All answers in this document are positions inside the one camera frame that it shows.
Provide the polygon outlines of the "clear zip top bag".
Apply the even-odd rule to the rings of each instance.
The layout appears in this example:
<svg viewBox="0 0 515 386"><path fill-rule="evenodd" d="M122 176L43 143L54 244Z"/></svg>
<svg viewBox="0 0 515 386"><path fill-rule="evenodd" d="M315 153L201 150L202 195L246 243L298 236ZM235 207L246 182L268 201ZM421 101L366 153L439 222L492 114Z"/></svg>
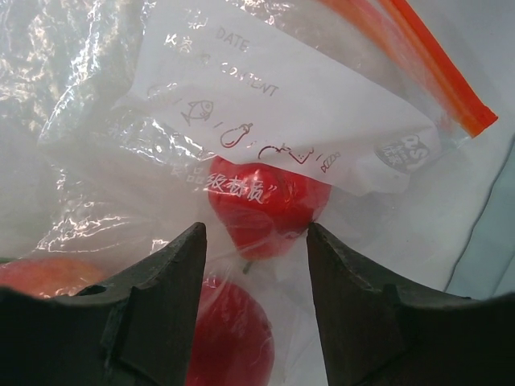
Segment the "clear zip top bag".
<svg viewBox="0 0 515 386"><path fill-rule="evenodd" d="M491 126L405 1L4 1L1 254L121 269L190 223L208 274L273 327L274 385L324 385L307 248L247 265L208 200L212 160L332 187L358 240L412 175Z"/></svg>

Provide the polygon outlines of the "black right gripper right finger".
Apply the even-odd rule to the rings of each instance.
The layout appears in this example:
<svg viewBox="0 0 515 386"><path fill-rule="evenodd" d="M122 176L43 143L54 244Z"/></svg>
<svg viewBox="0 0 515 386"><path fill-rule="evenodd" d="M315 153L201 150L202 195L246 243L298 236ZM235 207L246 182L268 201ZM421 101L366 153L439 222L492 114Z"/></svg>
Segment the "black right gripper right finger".
<svg viewBox="0 0 515 386"><path fill-rule="evenodd" d="M513 294L479 301L431 289L320 224L307 251L330 385L513 384Z"/></svg>

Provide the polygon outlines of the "red fake apple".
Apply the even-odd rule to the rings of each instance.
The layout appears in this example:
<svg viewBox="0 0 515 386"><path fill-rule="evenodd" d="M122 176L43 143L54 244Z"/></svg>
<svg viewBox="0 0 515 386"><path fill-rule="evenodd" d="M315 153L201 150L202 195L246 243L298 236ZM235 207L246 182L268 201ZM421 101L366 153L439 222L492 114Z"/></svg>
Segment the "red fake apple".
<svg viewBox="0 0 515 386"><path fill-rule="evenodd" d="M187 385L267 385L274 339L260 304L218 277L203 280Z"/></svg>

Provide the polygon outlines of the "orange fake fruit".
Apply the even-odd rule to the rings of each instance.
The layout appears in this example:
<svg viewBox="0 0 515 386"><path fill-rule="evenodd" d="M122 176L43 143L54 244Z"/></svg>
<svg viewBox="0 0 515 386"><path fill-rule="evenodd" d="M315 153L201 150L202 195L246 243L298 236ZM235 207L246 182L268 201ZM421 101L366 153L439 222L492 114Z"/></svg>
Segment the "orange fake fruit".
<svg viewBox="0 0 515 386"><path fill-rule="evenodd" d="M106 278L94 264L69 257L23 258L1 264L1 286L36 298L73 296Z"/></svg>

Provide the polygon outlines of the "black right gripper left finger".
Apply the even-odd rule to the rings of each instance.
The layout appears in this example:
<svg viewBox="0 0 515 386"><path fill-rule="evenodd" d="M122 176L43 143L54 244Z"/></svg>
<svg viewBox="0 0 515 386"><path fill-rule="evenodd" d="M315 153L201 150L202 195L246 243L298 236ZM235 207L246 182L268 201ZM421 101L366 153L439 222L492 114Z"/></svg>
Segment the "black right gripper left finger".
<svg viewBox="0 0 515 386"><path fill-rule="evenodd" d="M74 296L41 299L2 288L2 384L184 384L206 250L198 222Z"/></svg>

